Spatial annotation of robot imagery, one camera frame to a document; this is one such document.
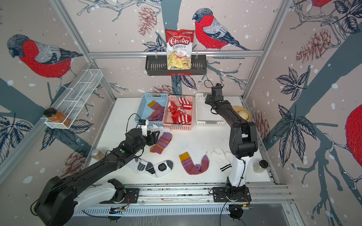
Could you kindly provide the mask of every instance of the white table surface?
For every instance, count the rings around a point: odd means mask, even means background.
[[[103,152],[112,150],[117,147],[119,143],[125,140],[125,132],[127,119],[132,113],[137,112],[142,98],[118,98],[113,107],[109,120],[99,140],[97,148]],[[232,105],[242,106],[239,97],[224,97]],[[134,128],[133,115],[128,124],[129,129]],[[124,166],[116,171],[113,171],[98,183],[106,183],[109,179],[115,178],[123,184],[174,184],[174,183],[222,183],[226,182],[227,176],[221,172],[216,162],[210,157],[213,148],[222,148],[223,150],[230,150],[229,137],[230,126],[225,123],[222,127],[198,127],[196,125],[196,118],[193,120],[192,128],[190,131],[172,130],[172,141],[164,149],[162,154],[151,153],[150,147],[146,146],[141,159],[156,164],[163,160],[171,160],[173,162],[173,169],[167,175],[155,178],[147,173],[136,174],[129,167]],[[207,154],[210,164],[207,171],[199,175],[189,175],[183,168],[179,155],[188,152],[194,164],[200,164],[202,157]],[[255,173],[253,171],[253,164],[260,161],[261,155],[259,150],[254,153],[251,158],[247,169],[245,180],[247,182],[269,182],[270,178],[267,171],[262,173]]]

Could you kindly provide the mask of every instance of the white sock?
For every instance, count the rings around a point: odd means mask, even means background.
[[[169,172],[171,172],[172,167],[173,167],[173,162],[171,160],[165,160],[153,166],[156,172],[156,177],[162,177],[168,174]]]
[[[221,148],[213,148],[210,156],[214,159],[214,161],[216,161],[220,170],[228,176],[231,172],[232,166],[229,160],[225,157],[223,150]]]
[[[148,173],[151,176],[157,177],[152,163],[140,158],[132,159],[126,166],[130,167],[136,174]]]

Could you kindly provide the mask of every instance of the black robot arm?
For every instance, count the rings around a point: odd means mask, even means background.
[[[238,159],[245,156],[252,157],[254,152],[258,150],[256,125],[240,117],[230,102],[224,100],[222,88],[219,83],[212,87],[211,95],[208,94],[205,98],[205,104],[211,105],[211,110],[215,110],[229,124],[231,128],[229,140],[231,153]]]

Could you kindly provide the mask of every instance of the red bird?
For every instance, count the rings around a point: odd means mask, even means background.
[[[209,48],[220,50],[224,46],[236,46],[243,50],[248,50],[241,46],[227,31],[227,28],[216,20],[210,9],[198,9],[192,19],[196,20],[196,38],[206,47],[205,50]]]
[[[41,44],[22,34],[16,34],[9,38],[7,45],[13,58],[18,56],[38,75],[47,78],[60,78],[60,86],[56,90],[65,87],[62,85],[62,76],[68,71],[72,71],[70,65],[73,60],[83,56],[83,54],[64,50],[58,46]]]
[[[332,136],[329,133],[325,133],[328,135],[332,142],[332,148],[329,149],[331,152],[335,145],[347,149],[354,159],[362,166],[362,105],[358,108],[354,109],[351,114],[347,118],[346,122],[346,138],[347,145],[336,144]],[[353,182],[354,187],[349,187],[353,190],[356,190],[356,184],[359,180],[362,179],[362,175],[356,179],[353,179],[349,173],[343,171],[342,173],[346,174]]]

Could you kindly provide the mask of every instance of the white dot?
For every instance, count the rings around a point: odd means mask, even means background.
[[[29,184],[32,179],[33,179],[33,176],[29,176],[29,177],[27,177],[27,178],[25,178],[25,179],[23,180],[23,183],[24,183],[24,184]]]

